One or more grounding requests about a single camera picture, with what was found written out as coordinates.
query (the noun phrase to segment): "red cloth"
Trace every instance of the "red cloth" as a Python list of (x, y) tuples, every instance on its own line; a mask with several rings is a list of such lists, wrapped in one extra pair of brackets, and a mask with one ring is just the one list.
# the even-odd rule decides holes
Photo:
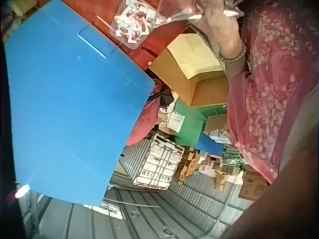
[[(157, 79), (153, 79), (155, 85), (151, 92), (159, 93), (163, 87), (163, 82)], [(129, 140), (126, 142), (126, 146), (131, 146), (140, 142), (145, 138), (149, 132), (153, 129), (158, 118), (158, 112), (160, 109), (160, 97), (146, 103), (140, 113), (138, 120), (136, 121), (132, 132), (130, 134)]]
[(228, 124), (247, 162), (273, 183), (300, 106), (317, 85), (319, 30), (295, 3), (302, 1), (255, 2), (242, 35), (251, 72), (230, 86)]

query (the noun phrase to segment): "open cardboard box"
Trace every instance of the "open cardboard box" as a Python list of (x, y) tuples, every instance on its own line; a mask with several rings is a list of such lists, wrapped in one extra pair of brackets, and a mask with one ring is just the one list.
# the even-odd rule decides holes
[(226, 103), (228, 82), (224, 71), (200, 73), (188, 79), (168, 49), (155, 59), (149, 69), (190, 106)]

